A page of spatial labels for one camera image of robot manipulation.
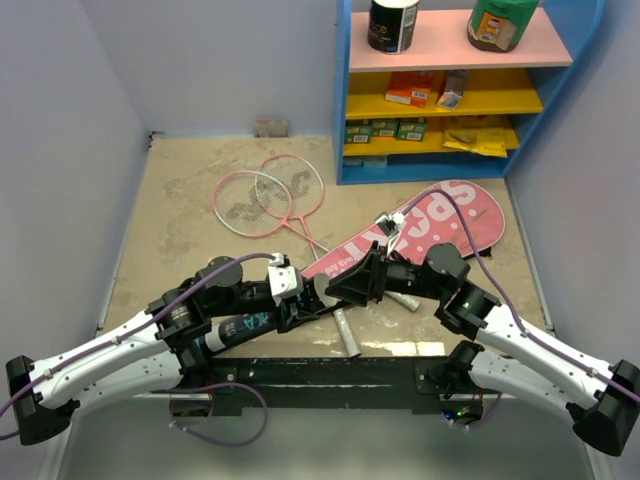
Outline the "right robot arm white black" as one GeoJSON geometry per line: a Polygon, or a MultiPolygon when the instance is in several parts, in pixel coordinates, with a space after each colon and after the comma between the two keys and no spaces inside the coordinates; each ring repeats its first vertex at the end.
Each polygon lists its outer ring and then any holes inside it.
{"type": "Polygon", "coordinates": [[[327,295],[359,306],[384,292],[438,301],[434,315],[463,346],[480,342],[470,358],[445,369],[459,393],[474,386],[558,409],[592,448],[622,454],[639,419],[639,369],[585,354],[524,321],[506,298],[468,280],[470,266],[455,246],[436,244],[424,261],[388,258],[378,244],[353,267],[330,280],[327,295]]]}

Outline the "black shuttlecock tube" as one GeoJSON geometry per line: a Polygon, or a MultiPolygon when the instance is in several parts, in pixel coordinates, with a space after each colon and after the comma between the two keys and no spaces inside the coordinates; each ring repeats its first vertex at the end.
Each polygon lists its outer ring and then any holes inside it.
{"type": "Polygon", "coordinates": [[[302,291],[276,303],[267,281],[238,281],[232,286],[206,287],[194,295],[204,319],[221,319],[199,341],[203,354],[214,357],[261,335],[287,333],[337,308],[338,300],[305,280],[302,291]]]}

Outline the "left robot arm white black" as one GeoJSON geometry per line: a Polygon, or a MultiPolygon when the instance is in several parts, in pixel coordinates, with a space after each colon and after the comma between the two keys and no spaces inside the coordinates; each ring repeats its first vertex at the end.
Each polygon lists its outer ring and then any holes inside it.
{"type": "Polygon", "coordinates": [[[261,281],[244,280],[241,259],[217,257],[100,337],[47,359],[10,360],[11,398],[1,410],[15,416],[14,437],[35,445],[105,403],[156,390],[196,392],[206,383],[209,358],[336,306],[325,293],[327,275],[306,279],[287,257],[265,258],[261,281]]]}

